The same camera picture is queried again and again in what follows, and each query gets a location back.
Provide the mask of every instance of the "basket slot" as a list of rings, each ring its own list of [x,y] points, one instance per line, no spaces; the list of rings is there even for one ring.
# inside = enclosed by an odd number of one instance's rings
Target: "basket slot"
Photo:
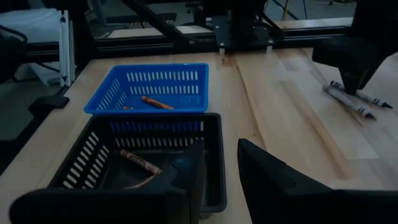
[[[110,151],[100,144],[100,139],[94,132],[91,132],[83,142],[71,168],[62,180],[62,187],[92,189],[99,183]]]
[[[174,85],[174,86],[130,86],[131,95],[197,95],[198,85]]]
[[[167,149],[186,149],[195,139],[202,139],[204,137],[183,137],[183,138],[115,138],[118,148],[167,148]]]
[[[121,109],[127,102],[127,94],[122,90],[118,79],[115,79],[98,102],[97,110]]]
[[[144,133],[146,131],[170,131],[172,133],[203,132],[204,121],[176,121],[176,122],[114,122],[110,121],[112,133]],[[124,140],[117,144],[127,144]]]

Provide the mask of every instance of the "wooden tabletop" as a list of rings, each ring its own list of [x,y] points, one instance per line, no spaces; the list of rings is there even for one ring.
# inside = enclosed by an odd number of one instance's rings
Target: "wooden tabletop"
[[[311,49],[92,60],[65,96],[69,104],[49,114],[0,176],[0,223],[18,196],[48,185],[89,120],[83,107],[115,65],[207,63],[208,112],[222,117],[228,205],[201,223],[250,223],[236,150],[246,138],[300,172],[333,188],[398,189],[398,111],[368,107],[365,121],[322,92],[341,81],[337,68],[313,63]],[[365,91],[398,108],[398,55],[389,57]]]

